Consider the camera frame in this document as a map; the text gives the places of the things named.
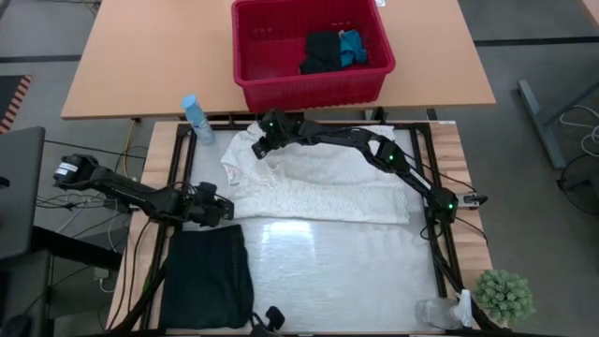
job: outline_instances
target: wooden desk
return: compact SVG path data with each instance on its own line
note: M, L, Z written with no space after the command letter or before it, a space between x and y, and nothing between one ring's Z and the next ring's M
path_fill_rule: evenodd
M366 121L348 121L347 123L364 123ZM172 158L172 151L175 140L175 133L178 123L163 122L157 123L154 127L152 140L150 142L150 149L148 151L148 157L146 165L143 170L141 182L154 187L162 187L167 183L168 180L168 169L170 167L170 161ZM458 128L453 122L431 122L432 139L435 146L435 152L437 156L437 162L439 169L444 174L463 181L470 182L470 175L466 166L464 153L461 148L460 135L458 134ZM183 144L183 152L181 155L181 162L179 163L179 172L183 171L185 149L187 145ZM443 179L443 185L453 190L456 193L469 192L468 187ZM480 216L478 211L458 211L458 217L470 222L471 224L482 229ZM133 247L135 242L138 240L141 229L147 222L147 217L141 213L136 213L131 222L130 234L127 242L127 251L124 258L126 261L126 280L123 278L124 263L121 264L121 272L119 273L119 279L117 281L116 290L110 307L109 322L114 317L119 306L121 293L123 289L123 282L125 282L123 308L117 315L116 324L118 324L126 314L126 307L128 304L129 288L131 285L131 274L133 265ZM150 264L152 263L153 249L156 239L157 225L150 225L139 244L139 250L137 254L137 265L135 269L135 280L133 284L132 293L132 305L137 302L140 292L143 288L145 275L148 273ZM464 225L460 221L456 221L453 225L454 242L456 245L456 251L459 258L461 274L464 284L473 288L475 285L475 278L484 270L492 269L489 249L485 243L485 240L479 233ZM165 250L163 254L163 260L167 256L168 243L165 244ZM160 302L162 299L162 286L156 292L153 302L153 314L151 327L157 327L158 318L160 315Z
M599 0L582 0L596 22L599 22Z
M210 113L247 111L232 2L105 0L62 117L179 116L188 94ZM393 0L380 12L397 64L378 100L354 108L495 103L457 0Z

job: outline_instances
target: white tabletop surface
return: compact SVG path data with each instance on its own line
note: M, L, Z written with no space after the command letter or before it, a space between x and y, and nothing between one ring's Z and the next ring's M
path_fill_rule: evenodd
M236 131L215 133L215 144L197 145L191 183L215 183L226 197L220 159ZM413 154L408 131L395 133L396 142ZM422 199L410 188L405 195L406 225L235 220L245 237L255 312L264 315L277 306L286 318L284 332L431 330L414 315L418 300L437 297L431 250L418 234L425 226ZM197 227L187 224L185 230Z

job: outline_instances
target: gray floor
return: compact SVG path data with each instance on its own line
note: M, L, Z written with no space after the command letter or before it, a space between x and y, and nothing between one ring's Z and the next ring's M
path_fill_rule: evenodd
M599 34L596 23L578 0L460 0L460 5L474 39ZM83 5L12 0L0 19L0 56L81 53L93 19ZM568 336L596 335L599 223L596 217L570 205L557 189L555 180L559 172L552 169L515 89L516 81L525 78L538 93L541 104L548 102L565 90L569 80L584 73L599 59L599 44L479 48L478 53L497 105L439 109L438 114L440 119L458 121L473 182L480 192L490 197L481 214L495 268L520 273L531 283L537 312L516 329ZM129 121L64 122L60 119L76 69L77 63L0 65L0 75L34 77L14 129L42 125L47 129L48 139L120 152ZM599 109L597 98L588 103L592 108ZM334 119L356 116L351 113L327 115ZM423 110L392 110L390 113L392 119L423 117ZM153 121L144 120L134 144L147 145L152 128ZM568 128L559 131L565 154L570 158L578 155L577 142L583 134ZM119 137L107 137L108 134ZM41 196L59 193L51 186L51 174L59 157L73 152L81 153L63 146L46 145L39 187ZM90 154L106 165L113 165L116 160L109 154ZM131 173L139 176L141 165L131 160ZM64 233L74 234L110 215L108 210L85 211ZM66 211L39 210L37 225L57 229L69 216ZM106 230L99 227L90 231L88 240L106 245ZM114 233L115 237L122 235L123 230L119 231ZM55 279L77 268L64 261L57 262L56 266ZM110 295L100 292L92 271L73 278L57 293L62 295L56 296L55 315L84 311L59 319L57 336L101 331L96 309L100 308L101 316L105 317ZM72 302L78 296L86 299L82 307Z

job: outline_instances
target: black cloth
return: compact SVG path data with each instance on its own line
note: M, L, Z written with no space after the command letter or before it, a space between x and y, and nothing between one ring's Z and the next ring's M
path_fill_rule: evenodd
M173 236L160 309L162 326L241 328L251 318L253 306L240 225Z
M337 32L308 34L308 57L301 63L302 74L317 74L341 70L341 42Z

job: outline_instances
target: black cable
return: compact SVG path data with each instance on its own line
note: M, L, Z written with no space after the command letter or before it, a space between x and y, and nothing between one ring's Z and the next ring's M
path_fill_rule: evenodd
M97 199L97 201L90 201L90 202L88 202L88 201L68 202L68 203L65 203L65 204L56 203L57 201L55 201L55 200L57 198L62 198L62 197L67 197L67 196L77 196L77 197L83 197L83 198L91 198L91 199ZM104 203L105 199L100 198L100 197L95 197L95 196L85 196L85 195L79 196L79 195L73 195L73 194L64 194L64 195L58 195L58 196L54 196L54 197L51 197L51 198L45 198L45 199L42 198L42 197L40 197L40 196L37 196L36 200L37 200L36 206L40 207L40 208L46 208L46 209L65 208L65 209L68 209L68 210L71 211L74 208L79 208L78 206L80 206L80 205L85 205L82 208L101 208L101 207L104 207L103 203ZM102 205L95 205L95 206L94 205L90 205L90 203L100 202L100 201L102 202Z
M89 230L92 230L92 229L94 229L94 228L96 228L96 227L100 227L100 226L102 226L102 225L106 224L108 221L110 221L110 220L114 219L114 218L115 218L115 217L117 217L117 216L121 216L121 215L123 215L123 214L122 214L122 213L118 213L118 214L116 214L116 215L113 215L113 216L111 216L110 218L108 218L108 219L106 219L106 220L102 221L102 222L101 222L101 223L99 223L99 224L95 224L95 225L93 225L93 226L91 226L91 227L88 227L88 228L86 228L86 229L82 230L81 232L79 232L79 233L77 233L77 234L73 235L71 238L73 238L73 239L76 239L76 238L77 238L79 235L81 235L81 234L83 234L83 233L85 233L85 232L87 232L87 231L89 231Z
M124 219L124 221L121 223L121 228L125 228L125 226L124 226L124 223L125 223L127 220L129 220L130 218L131 218L131 216L129 215L129 216L127 216L127 217ZM120 239L118 242L116 242L116 243L114 244L114 247L115 247L115 248L118 248L118 247L119 247L119 245L120 245L121 243L123 243L124 239L126 239L128 236L129 236L129 227L127 227L127 231L126 231L126 233L123 235L123 237L122 237L122 238L121 238L121 239Z
M104 324L102 324L102 318L100 317L100 310L102 310L102 307L97 308L97 323L100 325L100 328L102 328L102 331L106 332L106 328L104 328Z
M420 230L420 238L422 238L422 240L424 241L429 241L430 239L424 236L424 231L427 229L428 227L424 226L421 230ZM435 238L439 239L441 238L441 235L443 234L443 231L439 231L439 233L435 234Z
M141 235L143 235L143 232L145 231L145 229L148 227L148 225L150 224L150 220L148 220L148 222L146 223L146 225L144 225L144 227L141 229L141 232L138 236L138 240L135 244L135 249L133 251L133 268L131 269L131 273L133 275L135 275L135 257L136 257L136 253L137 253L137 249L138 249L138 245L139 242L141 241ZM123 250L123 256L124 256L124 269L123 269L123 286L121 288L121 298L119 299L119 305L116 308L116 313L114 313L114 316L112 317L112 320L110 321L110 324L107 326L107 330L111 330L112 326L114 325L114 321L116 320L116 317L119 315L119 313L121 312L121 307L123 307L123 300L124 300L124 288L126 285L126 280L127 280L127 247L128 244L125 245L124 250ZM133 290L133 281L135 281L134 276L131 276L131 290L129 291L129 303L131 303L131 293Z
M48 294L48 292L51 291L51 289L54 286L58 286L60 285L62 282L64 282L66 279L68 279L69 277L75 276L76 274L85 271L86 269L90 268L92 266L85 266L81 269L78 269L76 271L71 272L69 275L63 277L62 279L60 279L60 281L56 282L55 284L51 285L50 287L48 287L46 290L44 290L44 292L42 292L39 296L36 297L36 299L34 301L31 302L31 304L29 304L27 306L27 308L22 312L23 315L27 314L27 312L34 306L34 304L36 304L36 302L41 299L42 297L44 297L44 295Z
M459 217L457 217L457 216L456 216L456 219L460 220L462 223L464 223L464 224L466 224L466 225L468 225L468 226L472 227L474 230L476 230L477 232L479 232L479 233L480 233L480 235L482 235L482 236L483 236L483 238L485 238L485 241L486 241L487 243L489 243L489 240L487 239L487 235L486 235L486 234L485 234L485 232L484 232L484 231L482 231L480 228L476 227L475 225L473 225L473 224L469 223L468 221L466 221L466 220L464 220L464 219L461 219L461 218L459 218Z
M148 222L146 222L146 224L141 229L141 232L138 236L138 241L135 242L135 249L133 250L133 266L131 266L131 286L129 287L129 301L127 303L127 312L131 311L131 298L133 296L133 284L135 282L135 261L136 257L138 256L139 243L141 242L141 239L143 239L143 232L146 231L146 228L148 228L150 222L150 219L148 219Z
M124 265L123 265L123 284L121 286L121 299L119 300L119 305L116 308L116 313L114 313L114 316L112 317L112 320L110 321L110 324L108 324L106 326L106 330L112 329L112 325L114 325L114 321L116 320L116 317L121 312L121 307L123 306L124 287L125 287L125 283L126 283L126 280L127 280L127 245L124 246L123 256L124 256L124 258L123 258L123 264Z
M558 186L560 187L560 191L562 191L562 193L565 195L565 197L568 199L568 201L570 201L570 203L572 204L572 206L576 207L579 211L584 212L588 215L599 215L599 212L591 212L591 211L587 211L585 209L583 209L582 207L578 206L573 200L572 198L570 198L570 196L568 195L568 193L566 191L563 190L562 184L563 182L566 181L565 179L565 172L574 164L576 163L578 160L582 159L582 158L586 158L590 156L589 154L581 154L578 157L570 160L570 162L565 166L565 168L563 168L562 174L560 175L560 180L558 180Z
M121 152L121 155L119 155L119 158L116 160L116 164L114 164L114 170L116 172L116 170L119 168L119 164L121 163L121 159L125 156L125 153L129 153L129 151L133 150L133 149L146 149L149 150L147 146L131 146L129 147L127 150L124 150L123 152Z
M102 150L102 149L96 149L96 148L92 148L89 146L80 146L80 145L75 145L75 144L70 144L70 143L65 143L65 142L61 142L61 141L56 141L56 140L48 140L45 139L45 142L48 142L50 144L58 144L58 145L65 145L65 146L70 146L70 147L74 147L77 149L83 149L83 150L89 150L89 151L97 151L100 153L104 153L104 154L115 154L115 155L125 155L128 156L129 158L137 158L137 159L146 159L146 157L144 156L139 156L139 155L132 155L132 154L119 154L113 151L108 151L108 150Z
M412 160L415 160L415 159L414 159L414 157L413 157L413 156L411 156L410 154L406 154L406 153L404 153L404 155L405 155L406 157L408 157L408 158L412 159ZM422 166L423 166L423 167L425 167L425 168L427 168L427 169L430 169L430 170L432 170L432 168L431 168L430 166L428 166L428 165L426 165L426 164L424 164L424 163L422 163ZM448 179L449 179L450 181L452 181L452 182L455 182L455 183L461 183L462 185L464 185L464 186L466 186L466 187L470 188L470 189L471 189L473 192L475 192L475 193L476 193L476 189L475 189L474 187L472 187L470 184L468 184L468 183L465 183L465 182L463 182L463 181L459 181L459 180L457 180L457 179L455 179L455 178L451 178L451 177L449 177L448 175L446 175L446 174L444 174L444 173L441 173L441 172L438 172L438 173L439 173L439 175L440 175L440 176L446 177L446 178L448 178Z

